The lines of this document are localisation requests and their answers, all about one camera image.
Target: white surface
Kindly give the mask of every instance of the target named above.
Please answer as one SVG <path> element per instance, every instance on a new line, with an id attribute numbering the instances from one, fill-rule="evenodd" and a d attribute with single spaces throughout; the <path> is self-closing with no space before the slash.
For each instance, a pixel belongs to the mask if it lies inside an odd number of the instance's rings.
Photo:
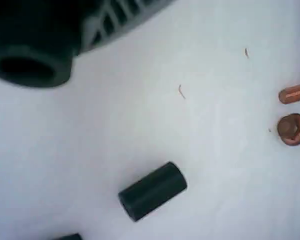
<path id="1" fill-rule="evenodd" d="M 64 87 L 0 81 L 0 240 L 300 240 L 297 83 L 300 0 L 177 0 Z M 133 223 L 117 193 L 167 161 L 188 190 Z"/>

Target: copper nut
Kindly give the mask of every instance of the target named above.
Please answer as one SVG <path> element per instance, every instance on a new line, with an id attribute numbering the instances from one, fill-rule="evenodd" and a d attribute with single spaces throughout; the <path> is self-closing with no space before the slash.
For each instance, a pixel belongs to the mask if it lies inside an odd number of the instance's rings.
<path id="1" fill-rule="evenodd" d="M 282 141 L 289 146 L 300 144 L 300 114 L 293 113 L 280 119 L 277 131 Z"/>

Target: small debris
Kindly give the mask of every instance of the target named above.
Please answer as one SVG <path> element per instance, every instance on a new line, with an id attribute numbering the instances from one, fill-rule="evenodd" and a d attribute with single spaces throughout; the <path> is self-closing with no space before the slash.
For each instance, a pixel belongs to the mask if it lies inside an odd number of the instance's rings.
<path id="1" fill-rule="evenodd" d="M 181 91 L 181 84 L 179 85 L 179 93 L 180 93 L 180 95 L 183 97 L 183 99 L 186 100 L 185 95 L 184 95 L 184 94 L 182 93 L 182 91 Z"/>
<path id="2" fill-rule="evenodd" d="M 249 54 L 248 54 L 248 49 L 247 48 L 244 49 L 244 55 L 246 56 L 247 59 L 250 58 Z"/>

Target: black plastic housing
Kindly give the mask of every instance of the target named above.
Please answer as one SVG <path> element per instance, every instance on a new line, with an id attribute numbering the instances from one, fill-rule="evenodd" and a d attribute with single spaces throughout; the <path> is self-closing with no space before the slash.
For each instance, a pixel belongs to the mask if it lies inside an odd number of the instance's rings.
<path id="1" fill-rule="evenodd" d="M 0 0 L 0 79 L 66 83 L 77 55 L 103 46 L 172 0 Z"/>

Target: grille slot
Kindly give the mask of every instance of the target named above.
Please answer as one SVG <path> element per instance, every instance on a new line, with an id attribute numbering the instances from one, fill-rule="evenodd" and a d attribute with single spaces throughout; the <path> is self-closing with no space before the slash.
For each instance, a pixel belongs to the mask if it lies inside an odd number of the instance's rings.
<path id="1" fill-rule="evenodd" d="M 110 3 L 113 12 L 119 22 L 119 24 L 124 25 L 128 21 L 128 17 L 122 8 L 121 4 L 117 0 L 111 0 Z"/>
<path id="2" fill-rule="evenodd" d="M 158 2 L 158 0 L 142 0 L 143 4 L 146 6 L 149 6 L 153 4 L 154 2 Z"/>
<path id="3" fill-rule="evenodd" d="M 133 15 L 137 15 L 140 13 L 140 7 L 136 3 L 136 0 L 125 0 L 125 3 Z"/>
<path id="4" fill-rule="evenodd" d="M 114 33 L 115 31 L 115 25 L 112 22 L 109 14 L 105 15 L 103 20 L 103 29 L 106 32 L 106 34 L 109 36 Z"/>
<path id="5" fill-rule="evenodd" d="M 95 34 L 95 37 L 92 41 L 92 44 L 95 45 L 95 44 L 98 44 L 99 42 L 101 42 L 102 40 L 102 36 L 101 36 L 101 33 L 98 31 L 96 34 Z"/>

